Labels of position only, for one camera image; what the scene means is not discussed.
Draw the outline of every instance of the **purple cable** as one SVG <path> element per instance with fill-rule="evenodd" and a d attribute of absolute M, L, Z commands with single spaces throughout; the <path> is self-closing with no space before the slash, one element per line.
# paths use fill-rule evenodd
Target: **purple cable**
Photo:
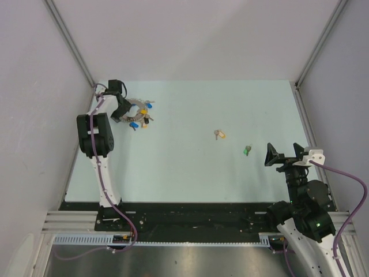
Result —
<path fill-rule="evenodd" d="M 88 250 L 86 251 L 85 253 L 82 253 L 82 254 L 79 254 L 77 256 L 74 256 L 74 257 L 69 257 L 69 258 L 64 258 L 64 257 L 61 257 L 59 256 L 59 254 L 56 252 L 56 250 L 54 249 L 52 252 L 54 254 L 54 256 L 58 259 L 58 260 L 62 260 L 62 261 L 73 261 L 73 260 L 77 260 L 85 255 L 88 255 L 92 252 L 95 252 L 95 251 L 98 251 L 98 250 L 103 250 L 103 249 L 107 249 L 107 247 L 105 246 L 102 246 L 102 247 L 97 247 L 97 248 L 93 248 L 91 250 Z"/>
<path fill-rule="evenodd" d="M 96 83 L 95 85 L 93 85 L 93 88 L 96 89 L 98 85 L 101 85 L 102 87 L 108 89 L 108 87 L 106 85 L 102 84 L 102 83 Z"/>
<path fill-rule="evenodd" d="M 286 250 L 286 244 L 287 244 L 287 240 L 285 239 L 283 241 L 283 253 L 284 253 L 284 259 L 286 260 L 286 265 L 288 267 L 288 270 L 289 270 L 289 273 L 291 273 L 291 276 L 292 277 L 296 277 L 295 274 L 293 273 L 292 271 L 292 268 L 291 268 L 291 265 L 289 264 L 289 261 L 288 261 L 288 257 L 287 257 L 287 250 Z"/>
<path fill-rule="evenodd" d="M 104 185 L 104 181 L 103 181 L 103 176 L 101 174 L 101 163 L 100 163 L 100 159 L 99 159 L 99 156 L 97 155 L 97 150 L 96 150 L 96 144 L 95 144 L 95 135 L 93 133 L 93 115 L 97 112 L 97 110 L 101 107 L 101 105 L 104 103 L 105 101 L 105 98 L 102 98 L 100 103 L 97 104 L 96 108 L 91 112 L 90 114 L 90 131 L 91 131 L 91 142 L 92 142 L 92 151 L 93 151 L 93 154 L 96 158 L 96 162 L 97 162 L 97 171 L 99 173 L 99 179 L 100 179 L 100 183 L 101 183 L 101 188 L 103 189 L 103 192 L 104 192 L 104 195 L 106 197 L 106 199 L 108 200 L 110 206 L 121 216 L 123 217 L 127 222 L 128 224 L 132 227 L 133 229 L 133 233 L 134 233 L 134 239 L 133 239 L 133 242 L 124 247 L 123 249 L 114 249 L 113 250 L 113 253 L 119 253 L 119 252 L 125 252 L 125 251 L 128 251 L 129 249 L 132 248 L 132 246 L 137 242 L 137 237 L 138 237 L 138 234 L 137 234 L 137 229 L 135 227 L 135 225 L 133 224 L 133 222 L 123 213 L 121 212 L 120 210 L 118 210 L 118 208 L 113 204 L 113 202 L 111 201 L 111 199 L 109 198 L 109 195 L 107 194 L 106 192 L 106 188 L 105 188 L 105 185 Z M 64 258 L 64 257 L 61 257 L 57 254 L 57 252 L 54 250 L 54 255 L 56 258 L 58 258 L 59 260 L 62 260 L 62 261 L 72 261 L 72 260 L 76 260 L 76 259 L 79 259 L 80 257 L 83 257 L 85 255 L 88 255 L 92 252 L 95 252 L 95 251 L 98 251 L 98 250 L 103 250 L 103 249 L 107 249 L 107 247 L 97 247 L 97 248 L 94 248 L 94 249 L 91 249 L 91 250 L 88 250 L 86 251 L 85 253 L 82 253 L 82 254 L 79 254 L 77 256 L 74 256 L 74 257 L 69 257 L 69 258 Z"/>
<path fill-rule="evenodd" d="M 335 173 L 338 173 L 338 174 L 341 174 L 341 175 L 344 175 L 346 177 L 349 177 L 351 179 L 354 179 L 356 180 L 357 182 L 359 182 L 362 186 L 363 186 L 363 189 L 364 189 L 364 195 L 363 195 L 363 198 L 360 200 L 359 204 L 356 206 L 356 208 L 352 211 L 352 213 L 348 216 L 348 218 L 346 219 L 346 221 L 344 222 L 344 224 L 341 226 L 340 230 L 338 231 L 337 235 L 335 236 L 334 240 L 333 240 L 333 256 L 337 262 L 337 265 L 338 265 L 338 268 L 340 269 L 341 271 L 341 274 L 342 274 L 342 277 L 346 277 L 345 275 L 345 272 L 344 272 L 344 269 L 338 259 L 338 256 L 337 256 L 337 248 L 338 248 L 338 240 L 340 239 L 341 237 L 341 234 L 342 232 L 344 231 L 345 227 L 348 225 L 349 222 L 351 222 L 352 218 L 355 216 L 355 214 L 358 212 L 358 210 L 362 207 L 362 205 L 364 204 L 366 198 L 367 198 L 367 195 L 368 195 L 368 187 L 367 185 L 363 182 L 363 180 L 361 180 L 360 178 L 350 174 L 350 173 L 346 173 L 346 172 L 343 172 L 341 170 L 338 170 L 338 169 L 333 169 L 329 166 L 324 166 L 322 164 L 319 164 L 319 163 L 315 163 L 314 161 L 310 160 L 310 163 L 312 163 L 313 165 L 317 166 L 317 167 L 321 167 L 322 169 L 325 169 L 325 170 L 329 170 L 329 171 L 332 171 L 332 172 L 335 172 Z"/>
<path fill-rule="evenodd" d="M 91 142 L 92 142 L 92 151 L 93 151 L 93 154 L 96 158 L 96 162 L 97 162 L 97 171 L 99 173 L 99 179 L 100 179 L 100 183 L 101 183 L 101 188 L 103 189 L 103 192 L 104 192 L 104 195 L 106 197 L 106 199 L 108 200 L 110 206 L 122 217 L 124 218 L 128 223 L 129 225 L 132 227 L 133 231 L 134 231 L 134 239 L 133 239 L 133 242 L 121 249 L 121 250 L 117 250 L 115 252 L 125 252 L 129 249 L 132 248 L 132 246 L 137 242 L 137 229 L 136 227 L 134 226 L 133 222 L 123 213 L 121 212 L 120 210 L 118 210 L 118 208 L 113 204 L 113 202 L 111 201 L 111 199 L 109 198 L 109 195 L 108 193 L 106 192 L 106 188 L 105 188 L 105 185 L 104 185 L 104 181 L 103 181 L 103 176 L 101 174 L 101 163 L 100 163 L 100 159 L 99 159 L 99 156 L 97 155 L 97 150 L 96 150 L 96 145 L 95 145 L 95 135 L 93 134 L 93 115 L 97 112 L 97 110 L 101 107 L 101 105 L 104 103 L 105 101 L 105 98 L 102 98 L 100 103 L 97 104 L 96 108 L 91 112 L 90 114 L 90 131 L 91 131 Z"/>

